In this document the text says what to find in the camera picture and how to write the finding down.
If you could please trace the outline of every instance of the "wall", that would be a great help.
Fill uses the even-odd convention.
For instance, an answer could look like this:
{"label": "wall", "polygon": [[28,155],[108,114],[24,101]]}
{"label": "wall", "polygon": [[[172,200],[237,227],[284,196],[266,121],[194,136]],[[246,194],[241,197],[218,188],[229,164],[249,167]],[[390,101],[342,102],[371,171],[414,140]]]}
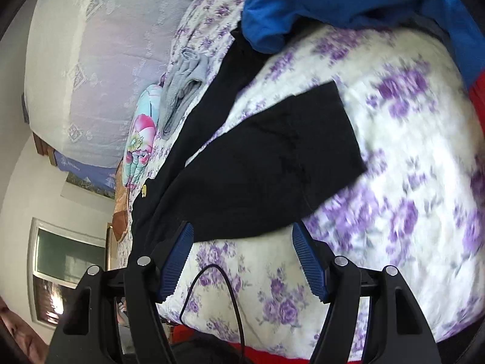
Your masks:
{"label": "wall", "polygon": [[22,117],[25,54],[30,23],[37,0],[27,0],[0,41],[0,138],[8,156],[0,163],[0,206],[10,174],[30,135]]}
{"label": "wall", "polygon": [[46,342],[52,330],[31,322],[27,294],[27,251],[32,217],[76,232],[106,237],[112,213],[61,197],[67,173],[38,155],[32,137],[15,165],[0,213],[0,295]]}

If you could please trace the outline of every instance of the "black cable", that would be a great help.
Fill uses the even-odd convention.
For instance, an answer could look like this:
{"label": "black cable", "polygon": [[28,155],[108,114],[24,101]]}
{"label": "black cable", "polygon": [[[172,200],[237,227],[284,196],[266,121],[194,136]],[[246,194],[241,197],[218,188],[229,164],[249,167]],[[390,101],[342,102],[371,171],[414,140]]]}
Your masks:
{"label": "black cable", "polygon": [[239,314],[239,308],[238,308],[238,304],[236,302],[236,296],[234,296],[234,290],[232,290],[231,282],[229,281],[229,278],[227,277],[226,272],[220,266],[218,266],[217,264],[209,264],[209,265],[205,266],[203,269],[200,270],[200,272],[197,274],[197,276],[192,281],[192,284],[190,285],[189,291],[187,293],[187,298],[185,299],[182,310],[180,311],[179,320],[185,327],[188,327],[183,322],[182,315],[185,312],[185,308],[187,307],[189,300],[192,296],[192,291],[193,291],[194,286],[196,285],[196,283],[199,280],[199,278],[201,277],[201,275],[204,272],[206,272],[209,268],[216,268],[216,269],[219,270],[222,277],[224,278],[224,281],[226,282],[227,289],[229,290],[229,295],[231,296],[232,306],[234,307],[234,313],[236,314],[236,319],[238,321],[239,339],[241,341],[241,357],[239,359],[239,363],[242,363],[242,362],[244,362],[244,350],[245,350],[245,347],[246,347],[245,344],[244,344],[243,323],[241,321],[241,315]]}

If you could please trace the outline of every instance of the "floral bedsheet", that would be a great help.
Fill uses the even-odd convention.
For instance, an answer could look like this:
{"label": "floral bedsheet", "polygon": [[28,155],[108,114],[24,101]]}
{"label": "floral bedsheet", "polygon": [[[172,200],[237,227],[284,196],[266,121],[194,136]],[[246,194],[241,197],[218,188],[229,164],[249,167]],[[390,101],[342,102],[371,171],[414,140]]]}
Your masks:
{"label": "floral bedsheet", "polygon": [[[210,82],[243,2],[194,0],[174,38],[171,64],[184,47],[203,51],[212,60]],[[435,338],[449,337],[485,308],[485,149],[459,72],[439,41],[409,29],[309,29],[268,61],[210,141],[288,95],[329,80],[339,87],[368,172],[305,223],[315,239],[359,266],[398,266]],[[141,184],[156,175],[180,129],[166,142],[157,135]],[[131,242],[128,233],[119,245],[121,266]],[[162,316],[178,321],[191,281],[211,263],[229,275],[247,345],[289,358],[311,356],[327,306],[311,294],[290,228],[194,244],[174,295],[159,306]],[[361,356],[367,315],[368,300],[362,299],[351,360]],[[199,280],[184,320],[221,339],[239,340],[217,270]]]}

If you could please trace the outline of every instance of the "red fabric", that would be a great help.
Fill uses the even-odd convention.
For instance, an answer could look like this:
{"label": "red fabric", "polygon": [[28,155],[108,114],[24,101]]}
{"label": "red fabric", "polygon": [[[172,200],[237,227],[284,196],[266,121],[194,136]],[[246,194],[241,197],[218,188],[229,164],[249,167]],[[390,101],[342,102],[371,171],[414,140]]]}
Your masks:
{"label": "red fabric", "polygon": [[478,79],[470,88],[470,100],[477,111],[482,131],[485,133],[485,71],[482,71]]}
{"label": "red fabric", "polygon": [[[188,340],[194,333],[193,329],[185,326],[175,326],[174,327],[174,338],[173,342],[183,342]],[[241,345],[231,344],[239,350]],[[254,364],[307,364],[308,360],[302,359],[287,359],[281,356],[276,356],[274,354],[269,354],[266,352],[260,352],[259,350],[254,350],[246,346],[246,357],[249,358]]]}

